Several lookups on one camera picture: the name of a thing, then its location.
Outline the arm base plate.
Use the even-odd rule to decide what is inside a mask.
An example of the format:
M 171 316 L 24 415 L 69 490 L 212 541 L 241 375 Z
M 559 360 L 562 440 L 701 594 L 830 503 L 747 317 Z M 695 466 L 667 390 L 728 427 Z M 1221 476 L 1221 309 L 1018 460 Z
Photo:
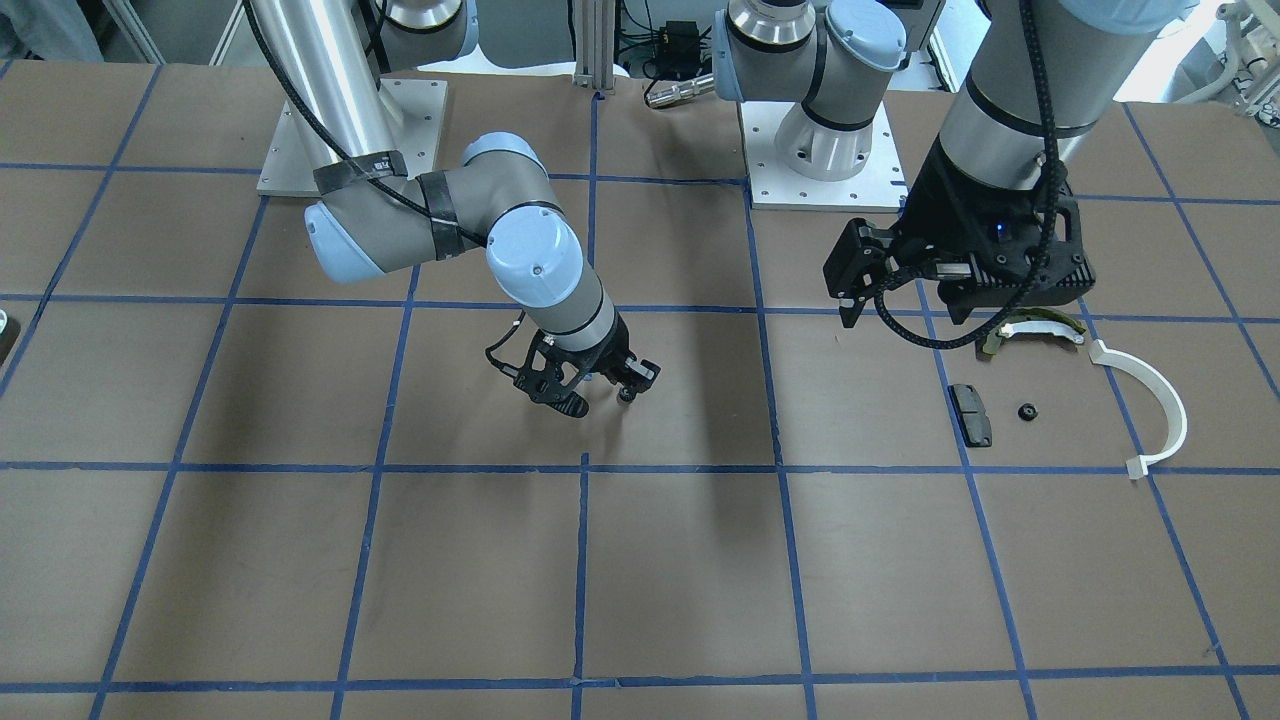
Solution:
M 369 108 L 338 111 L 326 99 L 317 119 L 352 156 L 394 149 L 408 177 L 436 169 L 448 83 L 443 79 L 383 79 L 378 101 Z M 314 169 L 338 156 L 314 133 L 301 113 L 287 102 L 268 145 L 257 192 L 262 196 L 316 199 Z
M 905 200 L 883 105 L 855 131 L 819 126 L 796 102 L 741 102 L 739 111 L 755 208 L 896 213 Z

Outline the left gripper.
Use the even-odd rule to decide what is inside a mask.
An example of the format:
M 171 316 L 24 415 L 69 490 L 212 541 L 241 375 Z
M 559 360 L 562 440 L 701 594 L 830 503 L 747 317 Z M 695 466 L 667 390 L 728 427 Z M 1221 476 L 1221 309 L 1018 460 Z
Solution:
M 955 323 L 975 307 L 1002 307 L 1038 256 L 1046 193 L 997 188 L 965 176 L 934 141 L 913 184 L 902 215 L 892 225 L 891 256 L 900 266 L 934 272 L 938 263 L 969 265 L 970 275 L 943 278 L 940 299 Z M 1082 237 L 1079 205 L 1066 184 L 1059 191 L 1060 224 L 1048 261 L 1021 305 L 1060 306 L 1096 283 Z

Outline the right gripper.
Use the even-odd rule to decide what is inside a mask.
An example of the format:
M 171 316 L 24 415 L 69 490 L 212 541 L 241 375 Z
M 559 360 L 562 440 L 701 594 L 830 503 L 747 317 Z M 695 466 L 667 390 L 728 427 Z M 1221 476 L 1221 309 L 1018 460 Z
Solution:
M 612 325 L 608 332 L 585 348 L 571 348 L 570 342 L 543 329 L 534 333 L 521 365 L 500 361 L 500 373 L 512 379 L 516 389 L 535 404 L 547 405 L 562 415 L 580 419 L 590 405 L 576 388 L 586 375 L 604 375 L 618 387 L 648 392 L 660 368 L 630 348 L 626 325 Z

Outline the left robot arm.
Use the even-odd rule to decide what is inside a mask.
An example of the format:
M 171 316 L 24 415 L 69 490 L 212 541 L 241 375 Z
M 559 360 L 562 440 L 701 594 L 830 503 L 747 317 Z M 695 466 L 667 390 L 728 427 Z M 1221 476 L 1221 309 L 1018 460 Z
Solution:
M 1094 287 L 1068 160 L 1185 1 L 987 1 L 968 73 L 899 219 L 847 223 L 823 265 L 841 322 L 915 279 L 954 323 L 977 309 L 1062 306 Z M 774 146 L 822 181 L 861 169 L 872 120 L 908 58 L 878 1 L 731 1 L 712 24 L 716 94 L 786 102 Z

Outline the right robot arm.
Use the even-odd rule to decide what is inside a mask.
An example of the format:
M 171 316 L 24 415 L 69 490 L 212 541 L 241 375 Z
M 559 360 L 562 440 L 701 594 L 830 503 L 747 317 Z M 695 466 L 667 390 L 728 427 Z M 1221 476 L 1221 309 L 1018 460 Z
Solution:
M 374 77 L 348 1 L 246 1 L 246 20 L 300 122 L 317 201 L 303 214 L 325 274 L 355 283 L 480 249 L 502 291 L 536 331 L 521 365 L 490 357 L 516 389 L 572 418 L 588 414 L 586 374 L 630 402 L 660 369 L 586 260 L 529 142 L 472 141 L 454 168 L 415 172 L 392 99 Z

